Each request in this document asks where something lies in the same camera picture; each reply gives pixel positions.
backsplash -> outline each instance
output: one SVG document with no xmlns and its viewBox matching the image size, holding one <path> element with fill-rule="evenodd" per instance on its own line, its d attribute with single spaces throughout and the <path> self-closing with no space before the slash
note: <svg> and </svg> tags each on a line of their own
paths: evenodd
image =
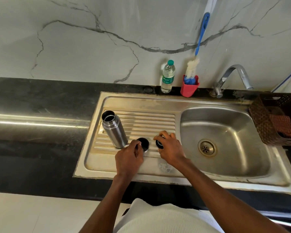
<svg viewBox="0 0 291 233">
<path fill-rule="evenodd" d="M 207 0 L 0 0 L 0 77 L 180 86 Z M 218 0 L 198 53 L 200 87 L 241 64 L 257 90 L 291 73 L 291 0 Z M 225 83 L 243 89 L 233 72 Z"/>
</svg>

drain strainer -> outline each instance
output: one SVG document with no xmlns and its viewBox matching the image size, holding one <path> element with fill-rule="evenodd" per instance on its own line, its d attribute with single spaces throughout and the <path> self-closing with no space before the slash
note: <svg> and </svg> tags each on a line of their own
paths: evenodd
<svg viewBox="0 0 291 233">
<path fill-rule="evenodd" d="M 198 150 L 206 157 L 213 157 L 217 154 L 216 145 L 208 139 L 202 139 L 198 142 Z"/>
</svg>

human arm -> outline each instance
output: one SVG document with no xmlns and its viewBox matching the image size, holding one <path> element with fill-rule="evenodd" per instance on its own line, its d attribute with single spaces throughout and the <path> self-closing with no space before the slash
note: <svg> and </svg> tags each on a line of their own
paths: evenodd
<svg viewBox="0 0 291 233">
<path fill-rule="evenodd" d="M 159 149 L 161 157 L 189 180 L 225 233 L 287 233 L 283 227 L 233 196 L 195 167 L 185 157 L 182 145 L 174 133 L 169 135 L 162 131 L 154 140 L 160 141 L 164 147 Z"/>
<path fill-rule="evenodd" d="M 126 188 L 143 163 L 141 142 L 133 140 L 115 155 L 117 174 L 104 199 L 97 206 L 79 233 L 111 233 Z"/>
</svg>

white shirt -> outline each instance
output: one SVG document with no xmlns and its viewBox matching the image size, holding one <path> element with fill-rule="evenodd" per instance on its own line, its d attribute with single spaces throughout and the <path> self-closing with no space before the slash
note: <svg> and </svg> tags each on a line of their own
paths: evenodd
<svg viewBox="0 0 291 233">
<path fill-rule="evenodd" d="M 152 206 L 135 199 L 113 233 L 224 233 L 215 219 L 195 209 L 172 204 Z"/>
</svg>

stainless steel flask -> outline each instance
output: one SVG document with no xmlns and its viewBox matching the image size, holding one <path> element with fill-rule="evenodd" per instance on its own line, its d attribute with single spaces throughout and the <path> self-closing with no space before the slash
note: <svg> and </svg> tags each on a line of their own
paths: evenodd
<svg viewBox="0 0 291 233">
<path fill-rule="evenodd" d="M 111 110 L 105 111 L 101 115 L 102 126 L 110 137 L 116 148 L 123 148 L 127 145 L 127 136 L 122 126 L 120 118 Z"/>
</svg>

